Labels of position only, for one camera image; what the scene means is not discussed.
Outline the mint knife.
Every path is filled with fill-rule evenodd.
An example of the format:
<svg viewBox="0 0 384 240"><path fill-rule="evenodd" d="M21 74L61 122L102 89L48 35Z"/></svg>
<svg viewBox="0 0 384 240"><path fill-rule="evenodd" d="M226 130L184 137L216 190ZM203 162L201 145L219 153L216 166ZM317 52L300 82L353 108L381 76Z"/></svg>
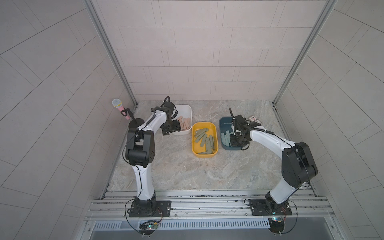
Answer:
<svg viewBox="0 0 384 240"><path fill-rule="evenodd" d="M225 133L221 133L221 141L223 146L227 146L227 140Z"/></svg>
<svg viewBox="0 0 384 240"><path fill-rule="evenodd" d="M231 146L231 139L230 139L230 132L226 131L226 146L230 147Z"/></svg>

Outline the dark teal storage box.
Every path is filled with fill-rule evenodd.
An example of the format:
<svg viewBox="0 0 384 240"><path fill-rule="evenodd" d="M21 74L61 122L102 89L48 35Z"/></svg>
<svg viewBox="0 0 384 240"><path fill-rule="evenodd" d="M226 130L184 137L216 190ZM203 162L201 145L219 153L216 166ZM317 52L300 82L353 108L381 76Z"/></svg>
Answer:
<svg viewBox="0 0 384 240"><path fill-rule="evenodd" d="M233 130L232 130L232 117L222 117L219 120L219 128L220 128L220 135L221 135L221 133L225 133L226 134L226 131L229 131L230 135L232 135L233 134ZM222 147L223 147L224 150L227 150L227 151L239 151L239 150L241 150L241 147L233 147L232 145L230 147L222 145Z"/></svg>

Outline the olive knife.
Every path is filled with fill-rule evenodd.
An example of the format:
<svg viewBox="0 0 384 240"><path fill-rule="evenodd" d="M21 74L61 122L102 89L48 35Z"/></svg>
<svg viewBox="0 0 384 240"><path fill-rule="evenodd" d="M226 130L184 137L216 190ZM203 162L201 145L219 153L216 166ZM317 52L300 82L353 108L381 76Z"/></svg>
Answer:
<svg viewBox="0 0 384 240"><path fill-rule="evenodd" d="M200 130L195 131L195 138L197 138L199 135L207 132L208 130L209 130L208 128L204 128L204 129L200 129Z"/></svg>
<svg viewBox="0 0 384 240"><path fill-rule="evenodd" d="M205 143L205 146L206 146L206 154L209 155L211 154L211 140L209 137L206 138L206 143Z"/></svg>
<svg viewBox="0 0 384 240"><path fill-rule="evenodd" d="M215 152L215 138L212 135L210 135L209 137L210 137L210 148L211 148L210 153L213 154Z"/></svg>
<svg viewBox="0 0 384 240"><path fill-rule="evenodd" d="M206 138L207 138L207 134L202 133L199 136L197 136L195 143L199 143L200 147L203 147L206 144Z"/></svg>

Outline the yellow storage box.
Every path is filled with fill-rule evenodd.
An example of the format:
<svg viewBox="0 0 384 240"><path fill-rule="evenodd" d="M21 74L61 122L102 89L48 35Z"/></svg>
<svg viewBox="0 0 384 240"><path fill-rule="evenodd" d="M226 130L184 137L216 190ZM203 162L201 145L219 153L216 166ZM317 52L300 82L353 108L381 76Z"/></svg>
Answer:
<svg viewBox="0 0 384 240"><path fill-rule="evenodd" d="M213 154L206 154L206 146L200 147L199 143L195 143L195 131L208 128L209 130L206 132L207 137L212 135L215 138L215 152ZM209 122L200 122L195 123L192 127L192 151L194 155L198 158L211 158L217 154L219 150L219 143L218 143L218 135L217 135L217 129L216 126L213 123Z"/></svg>

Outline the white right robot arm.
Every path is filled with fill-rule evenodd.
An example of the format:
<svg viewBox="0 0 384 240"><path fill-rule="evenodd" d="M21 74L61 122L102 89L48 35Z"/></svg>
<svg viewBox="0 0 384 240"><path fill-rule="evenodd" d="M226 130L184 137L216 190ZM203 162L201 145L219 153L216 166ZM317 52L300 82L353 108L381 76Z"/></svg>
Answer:
<svg viewBox="0 0 384 240"><path fill-rule="evenodd" d="M260 123L250 122L241 115L232 116L233 134L230 135L231 145L246 150L250 142L257 142L271 150L281 159L282 179L266 195L272 204L282 204L289 199L304 183L309 183L318 174L308 144L295 143L279 137L265 129Z"/></svg>

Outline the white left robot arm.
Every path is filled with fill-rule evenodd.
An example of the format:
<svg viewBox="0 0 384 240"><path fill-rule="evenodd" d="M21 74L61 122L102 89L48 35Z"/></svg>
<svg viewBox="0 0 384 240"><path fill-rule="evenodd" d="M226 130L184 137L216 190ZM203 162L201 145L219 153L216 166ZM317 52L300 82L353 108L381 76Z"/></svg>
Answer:
<svg viewBox="0 0 384 240"><path fill-rule="evenodd" d="M151 116L137 128L130 128L127 143L123 151L123 159L134 169L138 194L141 201L152 200L155 189L152 182L151 164L155 158L155 133L162 131L164 136L181 131L176 116L176 106L167 96L159 107L151 109Z"/></svg>

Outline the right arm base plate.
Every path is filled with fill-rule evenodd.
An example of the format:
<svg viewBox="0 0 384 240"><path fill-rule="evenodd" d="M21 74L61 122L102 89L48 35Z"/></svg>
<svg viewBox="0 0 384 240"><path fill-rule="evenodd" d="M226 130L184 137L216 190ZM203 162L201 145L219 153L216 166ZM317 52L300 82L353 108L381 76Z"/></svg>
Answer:
<svg viewBox="0 0 384 240"><path fill-rule="evenodd" d="M253 216L291 216L292 209L288 201L275 204L267 200L245 200Z"/></svg>

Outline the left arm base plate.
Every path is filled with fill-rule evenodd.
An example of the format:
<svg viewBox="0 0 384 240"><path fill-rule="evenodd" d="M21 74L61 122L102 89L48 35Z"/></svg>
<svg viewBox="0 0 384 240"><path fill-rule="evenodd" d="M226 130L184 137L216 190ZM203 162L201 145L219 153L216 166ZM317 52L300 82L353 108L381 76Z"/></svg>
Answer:
<svg viewBox="0 0 384 240"><path fill-rule="evenodd" d="M127 210L130 218L169 217L171 201L134 200Z"/></svg>

